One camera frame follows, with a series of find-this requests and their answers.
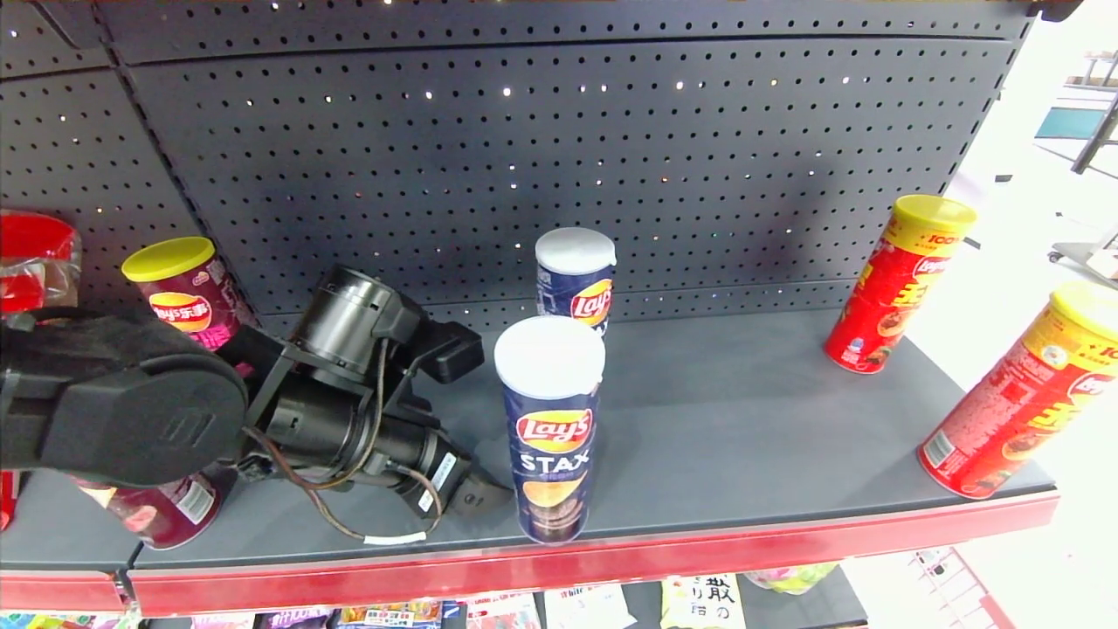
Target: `pegboard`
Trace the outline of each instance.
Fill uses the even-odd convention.
[[[1015,46],[775,38],[260,56],[132,69],[262,314],[342,261],[421,303],[529,297],[560,225],[616,289],[844,279],[937,193]]]
[[[1018,40],[1027,2],[247,0],[102,4],[130,64],[222,55],[739,37]]]
[[[0,203],[78,229],[82,304],[143,304],[121,261],[197,228],[117,76],[98,69],[4,80],[0,128]]]
[[[712,317],[716,314],[815,309],[842,305],[853,282],[795,282],[731,288],[680,289],[671,293],[626,293],[618,295],[609,311],[609,321],[645,322],[679,317]],[[436,321],[458,322],[480,333],[500,332],[536,314],[536,301],[519,298],[483,303],[443,303],[430,305],[427,313]],[[274,335],[287,336],[299,324],[299,314],[268,314],[260,317]]]
[[[51,25],[30,2],[0,3],[0,78],[108,66],[88,7],[58,15]]]

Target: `floor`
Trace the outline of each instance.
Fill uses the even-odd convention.
[[[1051,242],[1093,241],[1118,221],[1118,169],[1077,175],[1070,165],[1033,146],[1008,183],[979,183],[964,169],[946,192],[980,210],[974,231],[980,248],[957,254],[908,336],[964,389],[1005,353],[1052,288],[1090,277],[1067,260],[1050,263]],[[1118,397],[1102,399],[1038,454],[1062,492],[1051,526],[958,546],[1016,629],[1118,627],[1118,590],[1108,570],[1118,562],[1108,516],[1114,492],[1110,475],[1099,474],[1118,438],[1116,410]],[[844,564],[875,629],[945,627],[932,620],[934,601],[906,569],[910,559]],[[1068,622],[1069,613],[1079,622]]]

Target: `blue chip can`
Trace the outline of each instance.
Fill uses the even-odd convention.
[[[570,542],[589,515],[598,395],[532,400],[505,389],[520,527],[542,544]]]
[[[537,308],[605,336],[617,257],[608,236],[582,227],[553,229],[536,242]]]
[[[536,542],[577,537],[589,516],[606,350],[567,317],[533,317],[496,342],[520,527]]]

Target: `wire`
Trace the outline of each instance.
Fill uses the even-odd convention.
[[[333,512],[330,511],[330,507],[326,505],[325,501],[322,499],[322,496],[319,495],[319,492],[322,489],[330,489],[332,487],[337,487],[353,478],[353,476],[357,475],[358,471],[364,469],[364,466],[369,463],[369,459],[372,457],[375,446],[377,444],[377,436],[380,433],[381,419],[383,418],[385,413],[385,370],[388,358],[388,340],[380,340],[379,345],[380,345],[380,359],[377,365],[377,391],[376,391],[377,406],[376,406],[376,411],[373,413],[372,432],[369,436],[369,440],[366,442],[364,450],[361,452],[360,459],[358,459],[357,464],[351,468],[349,468],[341,476],[324,483],[312,483],[310,480],[306,480],[305,478],[300,476],[294,468],[292,468],[291,463],[287,461],[287,457],[284,456],[284,454],[280,450],[280,448],[275,445],[275,442],[272,441],[266,435],[264,435],[264,432],[260,431],[260,429],[256,427],[245,426],[241,427],[241,431],[248,437],[250,437],[254,441],[259,444],[262,448],[267,450],[268,455],[272,457],[272,460],[280,466],[280,469],[284,473],[284,476],[287,477],[287,480],[292,482],[300,489],[302,489],[303,493],[306,494],[306,497],[310,498],[314,507],[319,511],[319,514],[322,516],[322,518],[325,520],[331,526],[340,531],[342,534],[352,537],[354,540],[358,540],[363,544],[392,545],[392,544],[406,544],[409,542],[419,542],[426,540],[427,535],[434,532],[435,527],[437,527],[438,523],[443,520],[443,501],[442,498],[439,498],[438,489],[435,488],[435,485],[430,482],[430,479],[428,479],[424,475],[419,474],[418,471],[409,467],[392,461],[389,461],[388,464],[388,467],[391,468],[392,470],[399,471],[400,474],[404,474],[405,476],[408,476],[411,479],[419,483],[424,487],[424,489],[426,489],[426,492],[430,494],[432,498],[434,499],[433,502],[435,505],[435,520],[434,522],[432,522],[430,526],[427,527],[427,531],[423,533],[417,533],[413,535],[401,535],[397,537],[362,535],[342,524],[334,516]]]

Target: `barcode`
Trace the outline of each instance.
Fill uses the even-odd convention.
[[[209,515],[210,507],[214,506],[214,496],[200,483],[189,480],[190,489],[176,506],[193,524],[200,523]]]
[[[936,435],[931,436],[931,439],[923,445],[923,456],[928,457],[931,463],[931,467],[938,468],[944,465],[944,461],[955,452],[955,447],[944,435],[944,431],[937,430]]]
[[[435,489],[442,489],[443,485],[446,483],[446,478],[451,476],[451,470],[454,469],[454,464],[458,463],[458,458],[454,455],[446,455],[443,457],[443,463],[438,465],[438,469],[435,470],[435,476],[430,477],[430,484],[435,486]],[[419,508],[424,512],[430,509],[430,506],[435,504],[435,498],[432,497],[430,492],[424,492],[423,496],[419,497]]]

